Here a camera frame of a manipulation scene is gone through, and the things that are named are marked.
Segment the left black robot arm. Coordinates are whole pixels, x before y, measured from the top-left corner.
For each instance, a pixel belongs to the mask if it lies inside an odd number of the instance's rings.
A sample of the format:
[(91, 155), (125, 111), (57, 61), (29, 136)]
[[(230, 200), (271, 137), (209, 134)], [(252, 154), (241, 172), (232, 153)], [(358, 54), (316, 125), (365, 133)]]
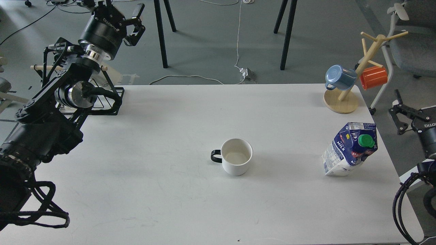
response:
[(73, 44), (64, 38), (45, 48), (44, 57), (55, 53), (53, 66), (43, 65), (42, 89), (25, 102), (15, 115), (19, 125), (1, 145), (1, 228), (38, 225), (42, 216), (64, 219), (52, 228), (65, 228), (70, 218), (53, 202), (56, 185), (37, 181), (40, 163), (55, 155), (68, 154), (83, 140), (80, 128), (89, 115), (116, 113), (122, 104), (110, 78), (110, 90), (90, 82), (101, 70), (104, 60), (113, 60), (124, 42), (135, 46), (146, 28), (140, 16), (145, 7), (139, 3), (131, 18), (126, 18), (110, 0), (79, 0), (91, 17)]

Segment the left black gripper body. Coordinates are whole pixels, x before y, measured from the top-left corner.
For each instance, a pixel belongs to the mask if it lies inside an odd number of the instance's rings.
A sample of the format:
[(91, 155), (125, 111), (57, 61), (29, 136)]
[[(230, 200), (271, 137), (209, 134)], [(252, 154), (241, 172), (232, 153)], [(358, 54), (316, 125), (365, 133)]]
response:
[(116, 10), (93, 11), (78, 43), (95, 45), (107, 54), (107, 60), (113, 60), (127, 36), (126, 27), (119, 24), (123, 20), (125, 16)]

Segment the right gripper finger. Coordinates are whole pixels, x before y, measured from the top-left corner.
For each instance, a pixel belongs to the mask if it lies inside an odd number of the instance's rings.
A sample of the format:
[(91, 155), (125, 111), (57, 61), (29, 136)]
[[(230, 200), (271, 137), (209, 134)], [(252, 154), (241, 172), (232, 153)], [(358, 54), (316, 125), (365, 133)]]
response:
[(413, 130), (414, 132), (422, 132), (426, 128), (431, 127), (429, 125), (431, 121), (430, 115), (424, 113), (423, 110), (416, 110), (412, 107), (403, 104), (399, 90), (397, 89), (394, 90), (394, 93), (396, 95), (397, 104), (393, 104), (393, 106), (388, 110), (388, 113), (390, 114), (391, 119), (394, 122), (398, 135), (403, 135), (409, 127), (409, 124), (401, 121), (398, 118), (398, 114), (402, 114), (406, 116), (408, 119), (412, 120), (410, 126), (411, 126), (411, 130)]

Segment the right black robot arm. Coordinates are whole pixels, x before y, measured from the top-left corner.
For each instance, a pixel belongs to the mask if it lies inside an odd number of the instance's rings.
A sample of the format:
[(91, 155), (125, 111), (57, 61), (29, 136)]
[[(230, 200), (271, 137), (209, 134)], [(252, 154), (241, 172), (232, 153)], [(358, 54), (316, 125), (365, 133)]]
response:
[(400, 188), (394, 196), (391, 208), (394, 223), (400, 234), (411, 245), (421, 245), (427, 239), (417, 242), (407, 231), (402, 219), (402, 203), (406, 192), (421, 185), (430, 186), (423, 195), (422, 203), (427, 213), (435, 218), (435, 183), (436, 183), (436, 123), (435, 106), (419, 110), (405, 105), (399, 90), (395, 90), (396, 100), (388, 110), (397, 133), (403, 135), (412, 130), (421, 143), (426, 160), (417, 163), (416, 167), (401, 176)]

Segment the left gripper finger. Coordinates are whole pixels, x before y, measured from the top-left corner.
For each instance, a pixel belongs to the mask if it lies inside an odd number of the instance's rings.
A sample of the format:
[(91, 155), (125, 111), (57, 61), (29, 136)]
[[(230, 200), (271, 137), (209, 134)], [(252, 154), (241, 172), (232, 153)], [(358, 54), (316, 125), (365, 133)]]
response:
[(136, 46), (146, 30), (145, 26), (142, 24), (142, 20), (140, 19), (144, 8), (145, 4), (137, 4), (132, 13), (132, 17), (124, 21), (126, 26), (134, 27), (132, 33), (124, 38), (124, 43), (126, 46)]
[(111, 13), (113, 7), (110, 0), (99, 0), (97, 3), (94, 0), (77, 0), (77, 5), (90, 10), (93, 14)]

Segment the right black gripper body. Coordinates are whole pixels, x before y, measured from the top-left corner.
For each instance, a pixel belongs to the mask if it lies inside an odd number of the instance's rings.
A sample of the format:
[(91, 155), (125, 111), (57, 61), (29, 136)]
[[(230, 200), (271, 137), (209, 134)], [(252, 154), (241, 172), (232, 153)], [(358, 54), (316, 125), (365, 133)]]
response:
[(436, 120), (430, 116), (430, 121), (414, 118), (412, 129), (417, 133), (425, 158), (436, 159)]

